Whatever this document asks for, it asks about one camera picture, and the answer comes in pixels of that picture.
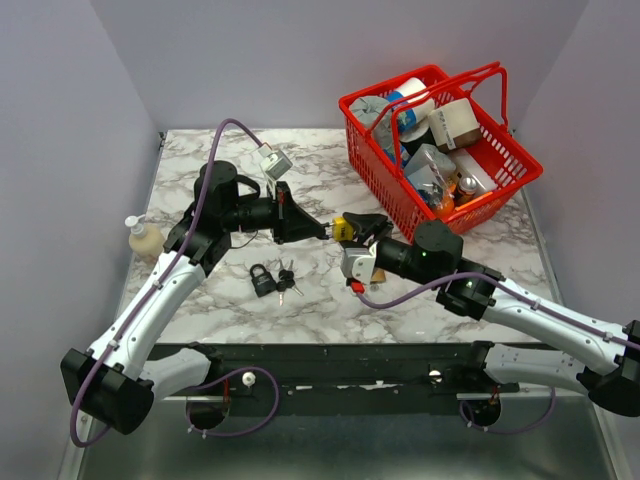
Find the yellow black padlock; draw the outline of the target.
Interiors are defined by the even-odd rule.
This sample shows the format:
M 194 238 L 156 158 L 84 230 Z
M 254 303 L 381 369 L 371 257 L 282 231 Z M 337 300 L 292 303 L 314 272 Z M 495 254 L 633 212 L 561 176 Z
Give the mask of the yellow black padlock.
M 330 224 L 331 236 L 336 242 L 352 241 L 354 239 L 354 228 L 342 217 L 334 217 Z

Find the brass padlock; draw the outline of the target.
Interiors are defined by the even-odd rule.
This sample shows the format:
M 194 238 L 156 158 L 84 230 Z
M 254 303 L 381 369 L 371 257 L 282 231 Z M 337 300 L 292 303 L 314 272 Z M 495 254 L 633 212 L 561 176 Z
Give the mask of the brass padlock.
M 386 273 L 384 270 L 382 269 L 375 269 L 372 276 L 371 276 L 371 281 L 370 283 L 372 285 L 377 285 L 377 284 L 383 284 L 386 282 Z

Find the black key bunch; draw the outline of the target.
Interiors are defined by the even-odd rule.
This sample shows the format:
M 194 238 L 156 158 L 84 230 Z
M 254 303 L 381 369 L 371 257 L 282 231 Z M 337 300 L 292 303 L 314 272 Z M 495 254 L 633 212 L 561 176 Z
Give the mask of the black key bunch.
M 295 274 L 293 271 L 293 264 L 294 264 L 294 261 L 291 261 L 289 265 L 286 266 L 283 261 L 280 261 L 278 281 L 276 282 L 276 290 L 279 295 L 280 307 L 284 305 L 285 293 L 288 290 L 292 290 L 293 292 L 295 292 L 301 297 L 304 296 L 304 293 L 296 285 Z

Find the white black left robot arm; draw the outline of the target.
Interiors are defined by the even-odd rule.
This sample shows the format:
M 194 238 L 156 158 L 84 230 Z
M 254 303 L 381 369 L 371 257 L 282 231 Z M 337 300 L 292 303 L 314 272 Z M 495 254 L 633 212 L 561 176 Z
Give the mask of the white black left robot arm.
M 150 276 L 122 314 L 86 350 L 69 350 L 61 373 L 72 413 L 84 412 L 127 435 L 152 406 L 182 390 L 214 393 L 218 354 L 197 344 L 150 359 L 160 335 L 189 295 L 231 248 L 234 232 L 268 230 L 277 244 L 328 237 L 278 181 L 268 196 L 227 161 L 210 161 L 194 183 L 194 201 L 170 231 Z

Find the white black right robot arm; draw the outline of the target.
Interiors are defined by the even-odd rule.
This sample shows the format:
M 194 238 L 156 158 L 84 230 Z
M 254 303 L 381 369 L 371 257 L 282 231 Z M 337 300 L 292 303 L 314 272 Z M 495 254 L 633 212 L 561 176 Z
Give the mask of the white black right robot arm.
M 517 349 L 494 343 L 483 357 L 464 362 L 460 379 L 480 392 L 494 382 L 531 383 L 583 394 L 599 407 L 626 417 L 639 414 L 639 324 L 611 323 L 546 300 L 500 272 L 463 256 L 463 239 L 441 220 L 428 220 L 410 242 L 390 237 L 382 214 L 345 213 L 352 229 L 342 242 L 341 269 L 356 295 L 383 270 L 416 283 L 414 291 L 386 303 L 390 309 L 427 290 L 445 310 L 501 325 L 545 344 Z

